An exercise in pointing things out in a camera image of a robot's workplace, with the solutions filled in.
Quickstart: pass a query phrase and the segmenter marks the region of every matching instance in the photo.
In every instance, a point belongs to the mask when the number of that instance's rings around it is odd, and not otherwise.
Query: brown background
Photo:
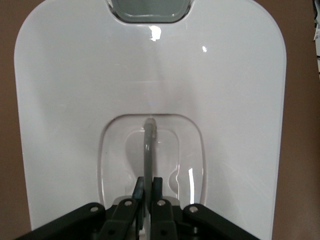
[[[42,1],[0,0],[0,240],[10,240],[30,230],[14,46],[23,21]],[[257,2],[278,23],[287,51],[273,239],[319,240],[320,81],[312,1]]]

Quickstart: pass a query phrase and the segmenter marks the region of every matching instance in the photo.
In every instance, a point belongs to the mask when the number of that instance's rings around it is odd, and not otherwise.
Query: molded indentation
[[[137,178],[144,175],[143,123],[148,117],[122,115],[106,128],[101,148],[101,189],[106,207],[117,197],[131,195]],[[178,198],[181,207],[200,202],[204,165],[197,127],[180,115],[152,117],[157,125],[153,176],[163,178],[163,195]]]

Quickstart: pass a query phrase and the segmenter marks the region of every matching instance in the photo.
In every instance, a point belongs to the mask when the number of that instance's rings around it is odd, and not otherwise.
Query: screw
[[[132,204],[132,201],[125,201],[124,202],[124,205],[126,205],[126,206],[130,206]]]
[[[191,206],[191,207],[189,208],[189,210],[190,210],[190,212],[192,212],[192,213],[198,212],[198,208],[197,208],[196,206]]]
[[[163,206],[166,204],[166,202],[164,200],[159,200],[156,204],[158,204],[159,206]]]
[[[94,213],[96,211],[98,211],[98,207],[97,206],[93,206],[92,208],[90,208],[90,212]]]

